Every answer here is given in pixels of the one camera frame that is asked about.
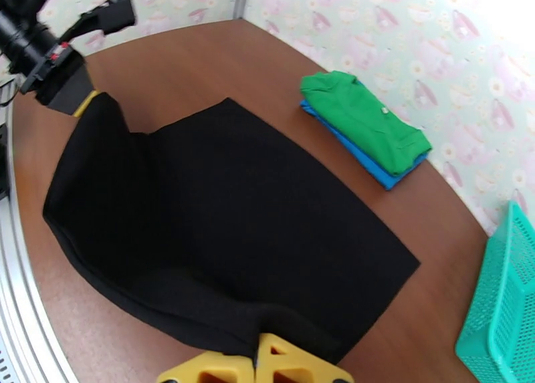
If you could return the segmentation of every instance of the yellow band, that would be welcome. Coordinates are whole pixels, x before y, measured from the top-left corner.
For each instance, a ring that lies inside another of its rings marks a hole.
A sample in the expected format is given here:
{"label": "yellow band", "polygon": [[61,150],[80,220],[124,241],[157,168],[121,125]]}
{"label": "yellow band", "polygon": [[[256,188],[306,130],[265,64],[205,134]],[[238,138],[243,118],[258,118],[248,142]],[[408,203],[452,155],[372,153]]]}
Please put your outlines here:
{"label": "yellow band", "polygon": [[80,116],[82,116],[93,98],[95,98],[98,94],[100,94],[99,91],[93,90],[91,94],[89,94],[88,97],[80,104],[80,106],[78,106],[78,109],[76,110],[76,112],[74,112],[73,116],[75,118],[79,118]]}

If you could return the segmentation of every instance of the stack of folded shirts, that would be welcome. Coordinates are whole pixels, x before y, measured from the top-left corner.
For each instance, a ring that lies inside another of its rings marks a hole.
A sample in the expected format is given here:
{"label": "stack of folded shirts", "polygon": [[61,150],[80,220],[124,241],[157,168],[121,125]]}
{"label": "stack of folded shirts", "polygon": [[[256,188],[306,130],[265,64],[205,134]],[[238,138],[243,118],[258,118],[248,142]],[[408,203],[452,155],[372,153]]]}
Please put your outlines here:
{"label": "stack of folded shirts", "polygon": [[387,190],[427,157],[422,133],[381,103],[355,76],[343,72],[304,77],[301,107],[325,125]]}

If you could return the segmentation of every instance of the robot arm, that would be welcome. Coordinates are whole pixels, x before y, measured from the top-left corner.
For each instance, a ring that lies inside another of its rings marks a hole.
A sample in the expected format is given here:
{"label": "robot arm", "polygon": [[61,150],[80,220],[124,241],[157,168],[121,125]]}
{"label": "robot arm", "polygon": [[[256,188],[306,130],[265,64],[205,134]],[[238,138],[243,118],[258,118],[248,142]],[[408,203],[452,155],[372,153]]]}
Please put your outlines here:
{"label": "robot arm", "polygon": [[80,15],[60,38],[37,21],[47,0],[0,0],[0,51],[11,62],[9,71],[25,81],[22,94],[48,108],[72,115],[94,93],[84,58],[69,42],[93,30],[105,35],[136,23],[132,0],[108,0]]}

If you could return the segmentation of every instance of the floral wallpaper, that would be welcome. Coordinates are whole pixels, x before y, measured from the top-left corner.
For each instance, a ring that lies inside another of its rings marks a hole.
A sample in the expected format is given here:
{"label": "floral wallpaper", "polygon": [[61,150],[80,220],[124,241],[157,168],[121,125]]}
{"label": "floral wallpaper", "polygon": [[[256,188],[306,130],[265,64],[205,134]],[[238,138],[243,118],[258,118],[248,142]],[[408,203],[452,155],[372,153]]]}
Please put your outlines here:
{"label": "floral wallpaper", "polygon": [[505,0],[248,0],[246,19],[327,70],[357,75],[422,128],[434,145],[429,160],[491,233],[509,199],[535,219],[535,63],[511,36],[520,18],[506,14],[511,7]]}
{"label": "floral wallpaper", "polygon": [[[80,13],[98,6],[105,0],[49,0],[39,20],[46,22],[56,34],[62,34]],[[235,0],[134,0],[138,25],[104,37],[100,32],[89,33],[74,41],[78,51],[88,55],[101,49],[162,31],[232,19]],[[0,82],[10,77],[8,61],[0,60]]]}

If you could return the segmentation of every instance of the black fabric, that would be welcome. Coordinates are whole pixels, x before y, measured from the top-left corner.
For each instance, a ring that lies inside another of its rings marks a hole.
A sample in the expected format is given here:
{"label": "black fabric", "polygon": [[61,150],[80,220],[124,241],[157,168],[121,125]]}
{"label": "black fabric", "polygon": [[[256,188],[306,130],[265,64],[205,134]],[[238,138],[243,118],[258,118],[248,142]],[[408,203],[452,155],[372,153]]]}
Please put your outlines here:
{"label": "black fabric", "polygon": [[98,96],[43,215],[101,294],[226,354],[254,357],[271,332],[337,362],[418,266],[330,171],[230,99],[146,135]]}

